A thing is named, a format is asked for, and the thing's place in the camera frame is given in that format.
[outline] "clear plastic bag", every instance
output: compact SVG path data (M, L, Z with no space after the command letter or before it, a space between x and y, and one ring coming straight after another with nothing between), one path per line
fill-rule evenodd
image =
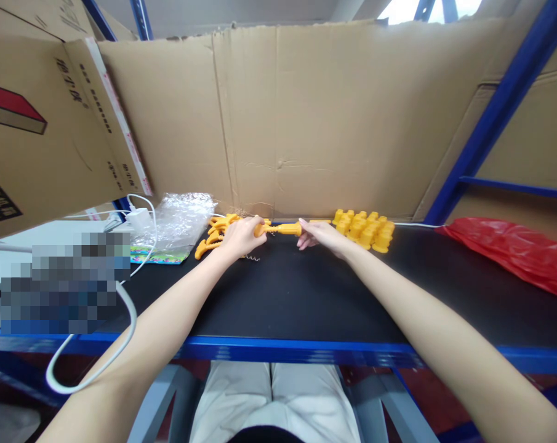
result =
M210 194L166 193L155 208L158 239L153 256L181 257L182 260L187 257L208 225L216 205ZM146 250L151 249L154 242L154 229L131 238L132 247Z

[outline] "person's left hand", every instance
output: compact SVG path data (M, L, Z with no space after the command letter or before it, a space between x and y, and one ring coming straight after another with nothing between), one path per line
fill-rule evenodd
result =
M266 233L262 233L259 237L254 236L256 226L263 224L264 219L258 215L233 222L225 231L225 238L217 249L229 254L233 260L249 254L266 243Z

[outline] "gray chair leg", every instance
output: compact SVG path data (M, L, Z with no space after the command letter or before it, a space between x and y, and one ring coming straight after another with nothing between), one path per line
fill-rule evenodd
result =
M163 368L147 391L130 431L128 443L155 441L174 394L176 396L169 441L188 442L199 384L182 366L167 365Z
M383 405L403 443L439 443L395 374L371 375L350 388L363 443L388 441Z

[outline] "yellow plastic toy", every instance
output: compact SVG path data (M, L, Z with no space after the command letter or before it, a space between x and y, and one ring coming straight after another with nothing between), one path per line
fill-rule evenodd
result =
M340 219L341 219L343 213L344 213L344 210L343 210L343 209L338 209L338 210L335 212L334 219L332 220L332 224L333 224L333 225L337 225L338 223L340 223Z
M367 217L366 211L360 211L355 215L353 210L344 212L343 209L338 209L332 223L336 225L336 230L340 234L365 249L370 249L372 246L380 253L389 251L395 223L388 221L384 215L379 217L376 211L372 211Z
M235 222L236 220L240 220L241 217L237 214L227 214L226 217L216 217L216 219L217 220L213 222L211 228L209 229L208 232L209 235L211 235L214 231L225 232L227 226L229 226L231 223Z
M360 235L360 239L358 240L358 244L365 249L371 248L372 238L375 236L376 229L374 227L369 226L366 228L363 233Z
M278 226L258 225L255 227L254 235L259 237L264 232L277 232L286 235L296 235L300 237L302 234L301 224L297 223L283 223Z
M367 221L367 223L376 222L378 218L379 218L379 213L373 211L373 212L371 212L371 214L368 216L368 218L366 219L366 221Z
M200 260L202 258L202 255L207 252L208 250L211 249L215 249L216 247L221 246L223 243L222 242L217 242L217 243L213 243L213 244L206 244L205 240L202 240L200 242L200 244L198 245L198 247L196 248L196 252L194 253L194 258L197 260Z
M350 226L350 232L346 234L346 237L352 241L357 241L360 238L360 234L364 230L365 224L364 220L353 222L352 226Z
M350 229L350 225L352 223L352 219L347 215L344 214L342 215L342 217L340 218L340 222L338 223L338 226L336 226L336 230L342 234L342 235L346 235L346 233L348 232L348 230Z
M379 233L372 248L377 252L387 253L389 252L389 244L392 239L393 237L389 233Z
M393 235L393 231L395 230L395 223L392 221L386 221L385 224L381 227L380 233Z
M213 233L206 239L206 244L211 244L217 241L221 241L223 236L220 231L213 231Z

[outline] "person's right hand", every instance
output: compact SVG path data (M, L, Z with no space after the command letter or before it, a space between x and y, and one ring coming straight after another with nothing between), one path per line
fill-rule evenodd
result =
M303 228L303 233L297 242L299 250L304 250L309 246L315 246L321 243L323 246L330 249L336 257L343 258L346 250L358 246L336 231L330 223L324 221L309 223L302 218L299 218L299 222Z

